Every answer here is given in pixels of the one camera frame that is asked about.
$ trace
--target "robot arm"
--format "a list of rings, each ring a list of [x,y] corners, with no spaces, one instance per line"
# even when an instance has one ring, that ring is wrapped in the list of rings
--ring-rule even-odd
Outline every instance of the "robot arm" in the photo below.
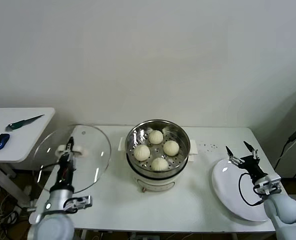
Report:
[[[45,203],[43,213],[37,217],[28,234],[28,240],[72,240],[74,227],[66,214],[75,214],[79,209],[92,206],[91,196],[72,197],[73,172],[75,170],[74,140],[70,137],[65,150],[55,164],[41,166],[38,181],[42,170],[59,165],[55,184],[50,188],[50,197]]]
[[[278,240],[296,240],[296,201],[281,193],[280,176],[276,173],[266,174],[259,167],[258,150],[244,141],[252,155],[235,157],[227,148],[229,160],[240,169],[245,169],[254,185],[253,190],[262,200],[267,216],[276,229]]]

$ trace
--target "glass pot lid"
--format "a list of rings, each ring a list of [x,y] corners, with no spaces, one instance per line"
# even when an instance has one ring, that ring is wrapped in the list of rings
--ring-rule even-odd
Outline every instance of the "glass pot lid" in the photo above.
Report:
[[[32,167],[37,169],[33,171],[35,181],[47,191],[56,180],[60,168],[56,163],[71,137],[74,140],[75,170],[72,180],[74,193],[79,193],[95,184],[108,167],[111,144],[99,128],[82,124],[59,128],[40,143],[32,161]]]

